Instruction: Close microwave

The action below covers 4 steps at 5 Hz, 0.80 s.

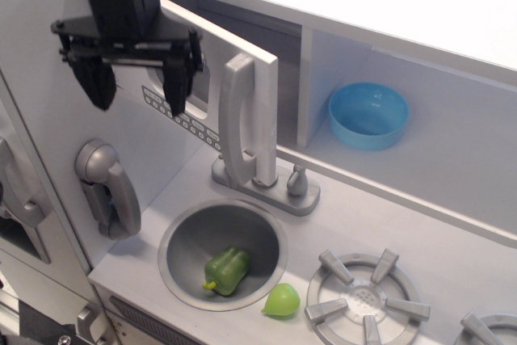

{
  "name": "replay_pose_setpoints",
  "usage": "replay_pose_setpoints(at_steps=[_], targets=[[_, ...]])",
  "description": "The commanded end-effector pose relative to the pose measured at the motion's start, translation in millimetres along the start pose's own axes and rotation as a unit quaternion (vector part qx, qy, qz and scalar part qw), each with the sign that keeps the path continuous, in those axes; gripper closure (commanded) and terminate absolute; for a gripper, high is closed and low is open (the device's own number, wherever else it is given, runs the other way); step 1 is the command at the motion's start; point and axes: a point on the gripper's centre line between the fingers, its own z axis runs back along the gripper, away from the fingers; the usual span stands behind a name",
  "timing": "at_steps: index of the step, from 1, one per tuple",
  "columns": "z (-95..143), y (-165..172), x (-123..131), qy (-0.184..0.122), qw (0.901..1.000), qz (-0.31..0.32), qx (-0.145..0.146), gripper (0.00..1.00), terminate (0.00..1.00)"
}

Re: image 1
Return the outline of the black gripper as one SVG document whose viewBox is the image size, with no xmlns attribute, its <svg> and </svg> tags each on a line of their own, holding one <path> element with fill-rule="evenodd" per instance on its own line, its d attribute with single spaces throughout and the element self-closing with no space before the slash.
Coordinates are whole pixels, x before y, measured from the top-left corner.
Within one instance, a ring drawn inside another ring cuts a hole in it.
<svg viewBox="0 0 517 345">
<path fill-rule="evenodd" d="M 170 112 L 183 113 L 194 74 L 203 69 L 201 34 L 167 16 L 160 0 L 88 1 L 90 15 L 57 20 L 51 31 L 90 101 L 103 111 L 113 102 L 116 77 L 106 63 L 160 66 Z"/>
</svg>

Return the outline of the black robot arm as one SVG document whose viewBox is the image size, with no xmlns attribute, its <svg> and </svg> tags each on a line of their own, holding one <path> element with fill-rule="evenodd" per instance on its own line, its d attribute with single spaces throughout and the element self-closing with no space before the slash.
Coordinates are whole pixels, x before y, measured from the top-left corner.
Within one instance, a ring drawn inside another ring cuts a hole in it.
<svg viewBox="0 0 517 345">
<path fill-rule="evenodd" d="M 195 73 L 202 70 L 200 34 L 166 15 L 161 0 L 88 0 L 89 16 L 57 20 L 52 33 L 90 101 L 106 111 L 115 97 L 116 65 L 154 67 L 170 112 L 184 112 Z"/>
</svg>

